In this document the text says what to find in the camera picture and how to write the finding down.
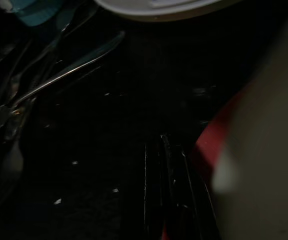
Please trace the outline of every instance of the black surface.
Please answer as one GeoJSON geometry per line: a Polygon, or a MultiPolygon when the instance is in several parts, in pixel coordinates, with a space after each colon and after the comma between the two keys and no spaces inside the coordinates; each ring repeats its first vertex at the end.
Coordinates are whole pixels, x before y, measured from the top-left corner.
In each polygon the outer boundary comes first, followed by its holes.
{"type": "Polygon", "coordinates": [[[99,12],[75,39],[117,29],[125,41],[39,97],[21,138],[23,176],[0,208],[0,239],[141,238],[145,144],[168,131],[190,149],[287,16],[288,1],[250,0],[170,23],[99,12]]]}

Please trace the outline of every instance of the dark countertop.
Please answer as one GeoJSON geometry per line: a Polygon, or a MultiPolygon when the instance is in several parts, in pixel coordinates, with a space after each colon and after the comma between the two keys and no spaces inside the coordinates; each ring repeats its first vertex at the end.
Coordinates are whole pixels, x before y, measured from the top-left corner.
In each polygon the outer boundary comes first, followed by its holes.
{"type": "Polygon", "coordinates": [[[188,150],[247,83],[287,16],[288,2],[250,0],[156,24],[100,11],[66,46],[101,31],[126,38],[38,98],[21,137],[22,178],[0,207],[0,239],[140,236],[146,142],[171,132],[188,150]]]}

